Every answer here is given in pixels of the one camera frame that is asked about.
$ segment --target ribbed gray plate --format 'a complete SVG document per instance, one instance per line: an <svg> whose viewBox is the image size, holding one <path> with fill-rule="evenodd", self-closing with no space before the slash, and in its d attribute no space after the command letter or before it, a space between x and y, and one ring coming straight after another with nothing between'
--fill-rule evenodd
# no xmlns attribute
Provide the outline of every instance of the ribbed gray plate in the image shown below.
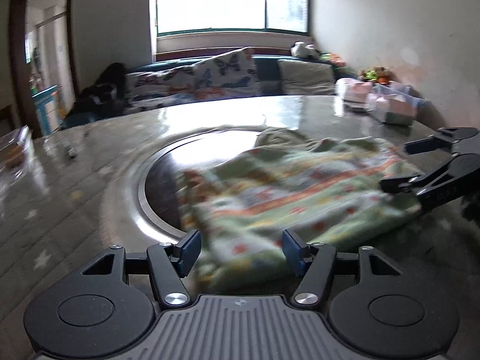
<svg viewBox="0 0 480 360"><path fill-rule="evenodd" d="M38 360L50 359L40 356ZM282 297L203 295L192 307L165 312L153 331L112 360L361 360L313 311ZM442 360L437 356L432 360Z"/></svg>

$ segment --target doorway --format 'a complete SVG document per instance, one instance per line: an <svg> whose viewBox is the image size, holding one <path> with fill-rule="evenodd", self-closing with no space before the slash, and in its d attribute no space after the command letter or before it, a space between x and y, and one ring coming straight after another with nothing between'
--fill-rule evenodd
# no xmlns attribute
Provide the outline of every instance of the doorway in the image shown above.
<svg viewBox="0 0 480 360"><path fill-rule="evenodd" d="M35 138L59 129L75 101L70 28L70 0L10 0L13 88Z"/></svg>

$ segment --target silver screw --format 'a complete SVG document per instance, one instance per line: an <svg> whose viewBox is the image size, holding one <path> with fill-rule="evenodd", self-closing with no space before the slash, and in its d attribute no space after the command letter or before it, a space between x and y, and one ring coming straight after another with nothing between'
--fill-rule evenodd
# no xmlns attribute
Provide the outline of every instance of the silver screw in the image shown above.
<svg viewBox="0 0 480 360"><path fill-rule="evenodd" d="M314 304L318 302L318 296L310 292L302 292L294 297L295 301L299 304Z"/></svg>
<svg viewBox="0 0 480 360"><path fill-rule="evenodd" d="M188 297L185 294L182 294L181 292L172 292L171 294L168 294L167 296L165 296L165 302L174 306L179 306L181 304L184 304L187 302L187 300L188 300Z"/></svg>

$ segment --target wooden door frame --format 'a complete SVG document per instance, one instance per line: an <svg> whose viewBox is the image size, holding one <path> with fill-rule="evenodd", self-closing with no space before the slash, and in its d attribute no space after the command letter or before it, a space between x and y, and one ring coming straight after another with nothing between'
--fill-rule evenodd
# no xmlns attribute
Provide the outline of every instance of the wooden door frame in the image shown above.
<svg viewBox="0 0 480 360"><path fill-rule="evenodd" d="M10 71L20 121L23 125L27 125L32 130L33 137L37 138L42 136L42 132L30 93L30 72L25 55L26 5L27 0L10 0L8 20ZM78 81L73 51L71 0L67 0L66 9L70 73L76 97L78 95Z"/></svg>

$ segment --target blanket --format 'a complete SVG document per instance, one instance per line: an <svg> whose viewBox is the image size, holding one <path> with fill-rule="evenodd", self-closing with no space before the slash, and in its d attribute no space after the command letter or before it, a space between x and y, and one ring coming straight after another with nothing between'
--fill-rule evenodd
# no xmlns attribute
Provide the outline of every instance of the blanket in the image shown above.
<svg viewBox="0 0 480 360"><path fill-rule="evenodd" d="M222 293L291 274L285 228L347 251L401 226L421 212L419 202L384 193L378 182L417 173L384 139L314 141L277 128L234 159L180 171L183 230L202 233L199 289Z"/></svg>

